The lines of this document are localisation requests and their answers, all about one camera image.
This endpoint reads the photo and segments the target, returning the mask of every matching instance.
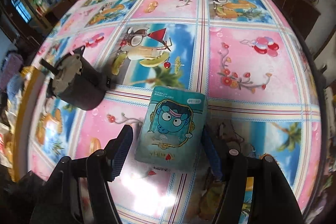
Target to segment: teal tissue package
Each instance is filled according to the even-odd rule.
[[[156,86],[135,159],[172,170],[193,170],[206,118],[204,94]]]

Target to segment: cherry illustration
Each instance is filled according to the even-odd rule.
[[[127,45],[127,41],[125,39],[122,40],[122,42],[120,43],[121,47],[124,47]]]
[[[164,64],[163,64],[163,66],[166,68],[166,69],[169,69],[170,68],[170,62],[165,62]]]
[[[262,49],[259,49],[257,46],[254,46],[254,49],[255,49],[255,51],[256,51],[257,53],[260,53],[260,54],[265,54],[265,53],[267,53],[267,50],[266,50],[266,49],[262,50]]]
[[[170,66],[173,65],[173,66],[176,66],[177,64],[172,64],[169,62],[169,58],[167,59],[166,62],[163,63],[163,66],[166,68],[166,69],[169,69]]]
[[[267,54],[268,54],[269,56],[273,56],[273,57],[278,56],[278,52],[277,52],[277,51],[270,50],[270,49],[267,51]]]
[[[98,43],[98,42],[102,41],[103,39],[104,39],[104,36],[101,35],[98,38],[96,38],[95,42]]]
[[[277,51],[279,49],[279,45],[276,43],[273,43],[271,45],[268,45],[268,48],[273,51]]]

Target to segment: fruit illustration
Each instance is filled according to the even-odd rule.
[[[149,3],[148,8],[145,9],[145,12],[146,13],[153,12],[158,5],[159,3],[157,1],[152,1],[151,3]]]
[[[163,64],[163,66],[166,68],[166,69],[169,69],[170,68],[170,62],[165,62],[164,64]]]
[[[165,62],[168,58],[169,52],[163,52],[161,56],[158,56],[155,59],[143,59],[139,63],[144,67],[152,68]]]
[[[257,53],[268,54],[269,56],[278,56],[279,45],[271,37],[257,37],[255,40],[243,40],[241,44],[254,48]]]

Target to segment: table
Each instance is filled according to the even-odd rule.
[[[201,149],[191,173],[134,160],[140,126],[155,85],[207,95],[211,133],[246,156],[272,155],[303,211],[320,160],[320,108],[307,59],[271,0],[78,0],[37,53],[55,61],[86,46],[84,58],[117,83],[101,104],[83,111],[38,97],[28,170],[47,180],[58,160],[86,157],[134,129],[130,152],[110,191],[126,223],[203,223],[216,211],[223,183]],[[253,181],[241,214],[246,223]],[[92,220],[85,181],[86,222]]]

